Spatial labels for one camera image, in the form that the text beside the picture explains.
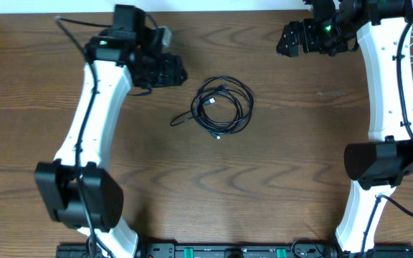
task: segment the cable connector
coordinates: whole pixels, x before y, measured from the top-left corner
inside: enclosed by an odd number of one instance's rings
[[[215,137],[217,140],[221,139],[221,136],[219,136],[219,134],[213,133],[213,132],[209,132],[209,134],[211,134],[213,137]]]
[[[411,122],[404,123],[404,122],[401,121],[401,127],[403,127],[403,126],[411,126],[411,125],[412,125]]]
[[[227,87],[227,83],[223,83],[218,87],[218,90],[225,90]]]
[[[405,57],[406,57],[406,56],[403,55],[403,54],[399,55],[399,58],[400,58],[400,59],[403,59],[403,58],[405,58]],[[397,56],[393,56],[393,61],[396,61],[396,59],[398,59],[398,57],[397,57]]]
[[[381,199],[384,197],[384,195],[381,193],[378,196],[376,196],[376,203],[380,203]]]
[[[204,105],[211,105],[211,104],[213,104],[213,103],[215,103],[215,102],[216,102],[216,100],[214,100],[214,97],[212,97],[211,99],[205,101],[205,102],[204,102]]]

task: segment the black mounting base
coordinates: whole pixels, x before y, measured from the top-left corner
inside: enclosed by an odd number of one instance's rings
[[[413,142],[388,138],[380,143],[348,144],[343,154],[348,177],[364,190],[372,186],[399,186],[413,173]]]
[[[337,255],[336,252],[320,254],[331,250],[329,244],[283,245],[178,245],[144,244],[138,247],[135,258],[344,258],[355,254]],[[56,258],[86,258],[85,246],[58,246]],[[413,258],[413,246],[375,246],[367,258]]]

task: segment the green connector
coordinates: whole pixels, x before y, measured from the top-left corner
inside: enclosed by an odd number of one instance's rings
[[[286,249],[277,249],[277,258],[286,258]]]
[[[194,249],[184,248],[184,258],[194,258]]]

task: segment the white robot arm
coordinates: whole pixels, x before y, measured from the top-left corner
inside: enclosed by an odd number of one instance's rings
[[[374,248],[374,235],[382,211],[404,176],[413,172],[413,80],[410,62],[412,2],[342,1],[336,11],[330,0],[311,0],[314,19],[290,22],[285,26],[277,52],[298,56],[305,53],[334,56],[361,51],[366,65],[371,119],[370,143],[350,144],[344,153],[351,190],[345,214],[335,233],[339,256],[355,255]],[[353,49],[348,40],[356,38]],[[397,57],[399,44],[401,56]],[[397,74],[397,60],[401,74]],[[402,78],[400,95],[398,78]],[[407,108],[410,130],[402,122],[402,98]]]
[[[396,61],[397,42],[407,23],[404,17],[382,19],[381,25],[372,26],[371,22],[358,30],[358,43],[363,52],[366,65],[371,106],[371,122],[369,125],[369,140],[385,142],[387,137],[395,140],[409,140],[409,134],[401,126],[402,110],[399,104],[397,87]],[[403,49],[402,77],[404,94],[407,104],[407,114],[412,122],[413,131],[413,81],[410,64],[410,32]],[[372,186],[364,190],[358,181],[351,182],[350,195],[341,224],[337,227],[336,237],[342,250],[357,253],[361,251],[363,235],[369,217],[379,194],[391,196],[396,187],[390,185]],[[369,235],[366,240],[366,250],[374,248],[374,233],[384,210],[386,200],[379,204]]]
[[[53,163],[38,164],[35,177],[51,218],[88,236],[93,226],[90,239],[98,238],[97,245],[88,247],[100,247],[105,257],[133,257],[138,243],[138,235],[121,217],[123,191],[108,174],[123,101],[132,85],[151,92],[153,87],[181,85],[187,79],[181,58],[162,54],[170,45],[171,32],[157,27],[150,16],[156,28],[145,27],[146,16],[134,6],[116,5],[112,26],[59,18],[107,29],[82,49],[59,24],[84,53],[84,85],[62,147]]]

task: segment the wood grain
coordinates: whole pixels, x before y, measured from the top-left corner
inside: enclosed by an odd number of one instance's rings
[[[125,100],[111,174],[124,189],[128,223],[178,242],[327,240],[348,197],[343,149],[367,141],[361,53],[278,57],[283,25],[309,17],[306,11],[153,15],[173,30],[171,51],[182,55],[189,80]],[[34,183],[37,162],[52,160],[64,140],[82,87],[81,56],[53,16],[0,15],[0,257],[53,257],[60,242],[85,240],[49,220]],[[71,30],[82,42],[97,33]],[[252,88],[248,128],[220,141],[196,123],[171,128],[214,75]],[[413,175],[394,196],[413,211]],[[383,216],[376,242],[413,244],[413,219],[390,205]]]

